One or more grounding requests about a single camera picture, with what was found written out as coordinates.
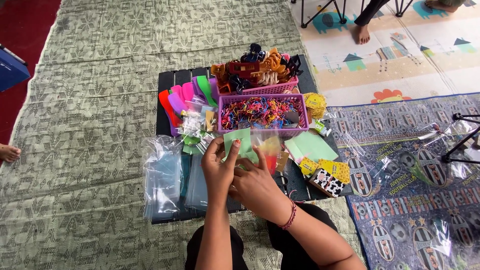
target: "blue box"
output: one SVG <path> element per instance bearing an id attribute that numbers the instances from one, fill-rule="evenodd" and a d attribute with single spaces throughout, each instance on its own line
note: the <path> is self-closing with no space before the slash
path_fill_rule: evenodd
<path id="1" fill-rule="evenodd" d="M 0 92 L 30 78 L 25 65 L 11 54 L 0 49 Z"/>

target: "hand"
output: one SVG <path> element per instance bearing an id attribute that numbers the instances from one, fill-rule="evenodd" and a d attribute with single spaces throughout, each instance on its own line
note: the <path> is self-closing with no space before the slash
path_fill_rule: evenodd
<path id="1" fill-rule="evenodd" d="M 292 202 L 278 188 L 268 172 L 261 150 L 254 146 L 258 168 L 248 159 L 237 160 L 247 171 L 234 169 L 233 187 L 228 194 L 260 217 L 278 225 L 285 225 L 292 214 Z"/>
<path id="2" fill-rule="evenodd" d="M 233 180 L 233 168 L 237 160 L 240 140 L 233 142 L 225 162 L 225 145 L 223 136 L 212 140 L 202 157 L 202 170 L 207 184 L 208 204 L 226 204 L 228 187 Z"/>

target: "black pants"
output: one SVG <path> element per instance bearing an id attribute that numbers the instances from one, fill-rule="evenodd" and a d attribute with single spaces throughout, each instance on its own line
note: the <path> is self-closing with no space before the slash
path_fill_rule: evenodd
<path id="1" fill-rule="evenodd" d="M 328 214 L 318 206 L 313 204 L 297 205 L 311 216 L 327 224 L 335 231 L 337 230 L 333 222 L 328 217 Z M 300 264 L 303 270 L 318 270 L 317 264 L 308 256 L 307 252 L 288 231 L 282 230 L 280 227 L 271 222 L 267 222 L 267 228 L 272 247 L 283 254 L 282 265 L 280 267 L 281 270 L 298 269 Z M 198 228 L 188 242 L 185 270 L 195 269 L 203 233 L 204 227 L 202 226 Z M 232 245 L 233 270 L 248 270 L 247 265 L 242 257 L 243 241 L 232 226 L 230 226 L 230 241 Z"/>
<path id="2" fill-rule="evenodd" d="M 365 26 L 375 16 L 375 14 L 390 0 L 371 0 L 360 16 L 355 20 L 356 25 Z"/>

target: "glue tube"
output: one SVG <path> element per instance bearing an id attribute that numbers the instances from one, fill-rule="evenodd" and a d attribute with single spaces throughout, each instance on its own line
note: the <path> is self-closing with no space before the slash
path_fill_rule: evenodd
<path id="1" fill-rule="evenodd" d="M 320 120 L 315 119 L 315 131 L 324 137 L 328 137 L 332 129 L 326 128 Z"/>

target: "bare foot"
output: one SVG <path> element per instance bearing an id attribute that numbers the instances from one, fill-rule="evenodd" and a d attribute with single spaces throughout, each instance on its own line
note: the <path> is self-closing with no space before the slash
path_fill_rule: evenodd
<path id="1" fill-rule="evenodd" d="M 436 9 L 436 10 L 444 10 L 448 12 L 455 12 L 458 7 L 452 7 L 449 5 L 445 5 L 443 3 L 440 3 L 437 0 L 426 0 L 425 5 L 431 9 Z"/>
<path id="2" fill-rule="evenodd" d="M 368 25 L 357 25 L 357 44 L 365 44 L 370 41 L 370 34 L 368 33 Z"/>
<path id="3" fill-rule="evenodd" d="M 20 157 L 22 151 L 16 147 L 0 144 L 0 160 L 14 162 Z"/>

